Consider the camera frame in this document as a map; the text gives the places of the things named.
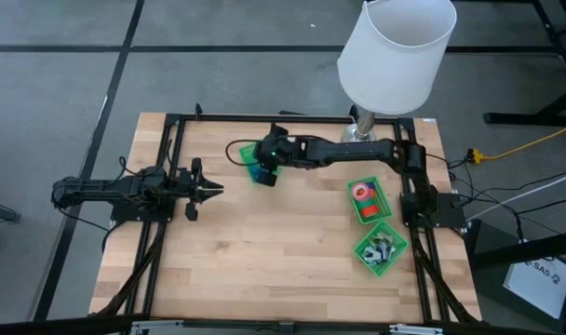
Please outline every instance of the lamp base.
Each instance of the lamp base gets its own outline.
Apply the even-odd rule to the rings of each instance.
[[[349,125],[341,135],[342,142],[351,141],[376,141],[376,135],[373,131],[369,131],[366,135],[357,132],[357,124]]]
[[[372,131],[374,127],[374,117],[373,112],[367,112],[362,115],[355,124],[345,129],[341,135],[341,141],[376,141],[376,135]]]

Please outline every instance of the yellow cable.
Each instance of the yellow cable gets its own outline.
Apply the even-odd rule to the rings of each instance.
[[[509,151],[507,151],[507,152],[505,152],[505,153],[497,154],[497,155],[495,155],[495,156],[485,156],[485,155],[483,155],[482,153],[479,153],[477,150],[475,150],[474,155],[477,156],[477,157],[475,157],[475,158],[476,158],[476,159],[475,159],[475,162],[476,162],[477,164],[479,164],[479,163],[481,163],[481,161],[483,161],[483,160],[495,160],[495,159],[500,159],[500,158],[505,157],[505,156],[508,156],[508,155],[510,155],[510,154],[514,154],[514,153],[516,153],[517,151],[521,151],[521,150],[523,150],[523,149],[525,149],[525,148],[529,148],[529,147],[531,147],[532,145],[535,145],[535,144],[537,144],[537,143],[539,143],[539,142],[543,142],[543,141],[545,141],[545,140],[549,140],[549,139],[555,138],[555,137],[557,137],[558,135],[562,134],[562,133],[565,132],[565,131],[566,131],[566,128],[561,129],[561,130],[555,132],[554,134],[548,135],[548,136],[543,137],[543,138],[541,138],[541,139],[539,139],[539,140],[535,140],[535,141],[529,142],[529,143],[527,143],[527,144],[521,145],[521,146],[518,147],[518,148],[515,148],[515,149],[513,149],[513,150],[509,150]]]

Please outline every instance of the green object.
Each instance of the green object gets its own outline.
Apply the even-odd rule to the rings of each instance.
[[[374,239],[374,237],[379,232],[393,237],[393,243],[391,243],[390,245],[392,247],[395,247],[395,251],[387,261],[370,265],[363,258],[364,250],[366,249],[366,247],[372,246],[371,239]],[[354,248],[354,253],[364,264],[366,264],[366,266],[372,271],[373,274],[381,276],[384,275],[384,273],[386,273],[388,269],[390,269],[390,267],[399,258],[399,256],[401,256],[408,245],[409,243],[400,234],[398,234],[395,229],[393,229],[386,222],[381,221],[366,235],[366,237],[364,237],[364,239],[361,240],[361,242],[359,242],[359,244],[357,244],[357,246]]]
[[[365,201],[357,201],[356,199],[354,199],[351,194],[351,188],[355,183],[358,182],[365,183],[367,186],[369,186],[369,188],[374,186],[376,196]],[[378,178],[376,178],[375,176],[371,176],[359,181],[350,181],[349,183],[347,183],[347,192],[349,193],[349,199],[354,206],[354,209],[356,210],[356,215],[359,218],[361,224],[370,224],[393,216],[393,211],[391,210],[388,199],[386,199],[386,194],[384,193],[383,188],[380,186]],[[378,213],[372,215],[369,218],[363,218],[361,216],[360,210],[374,204],[378,207]]]
[[[256,146],[256,144],[250,144],[239,149],[239,155],[242,158],[242,163],[244,164],[256,163],[256,158],[254,158],[254,146]],[[246,166],[246,168],[248,169],[249,177],[254,182],[256,182],[256,178],[258,177],[258,174],[264,170],[258,164],[248,165]],[[278,176],[280,172],[281,172],[281,167],[277,167],[275,171],[275,175]]]

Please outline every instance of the white cable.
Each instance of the white cable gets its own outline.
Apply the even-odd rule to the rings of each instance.
[[[502,205],[504,205],[504,204],[508,204],[508,203],[511,202],[511,201],[514,201],[514,200],[517,200],[517,199],[521,199],[523,196],[527,196],[527,195],[529,195],[529,194],[536,193],[536,192],[538,192],[538,191],[542,191],[542,190],[544,190],[544,189],[546,189],[546,188],[548,188],[548,187],[550,187],[550,186],[554,186],[554,185],[556,185],[557,183],[563,182],[563,181],[566,181],[566,176],[560,178],[560,179],[557,180],[557,181],[552,181],[552,182],[550,182],[549,184],[546,184],[546,185],[544,185],[544,186],[540,186],[540,187],[538,187],[538,188],[535,188],[535,189],[533,189],[533,190],[531,190],[531,191],[529,191],[529,192],[526,192],[526,193],[524,193],[524,194],[519,194],[519,195],[517,195],[517,196],[513,196],[512,198],[510,198],[510,199],[508,199],[508,200],[505,200],[505,201],[501,202],[500,204],[497,204],[497,205],[494,205],[494,206],[492,206],[492,207],[490,207],[490,208],[487,208],[487,209],[482,210],[480,213],[478,213],[478,214],[472,216],[471,218],[469,218],[469,219],[467,219],[467,220],[468,220],[468,221],[473,220],[473,219],[475,219],[476,217],[478,217],[478,216],[480,216],[480,215],[482,215],[482,214],[485,214],[485,213],[487,213],[487,212],[489,212],[489,211],[491,211],[491,210],[493,210],[493,209],[495,209],[495,208],[497,208],[497,207],[500,207],[500,206],[502,206]]]

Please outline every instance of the tape roll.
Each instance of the tape roll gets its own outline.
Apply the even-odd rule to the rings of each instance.
[[[351,195],[357,201],[364,201],[370,198],[370,188],[363,182],[357,182],[351,186]]]

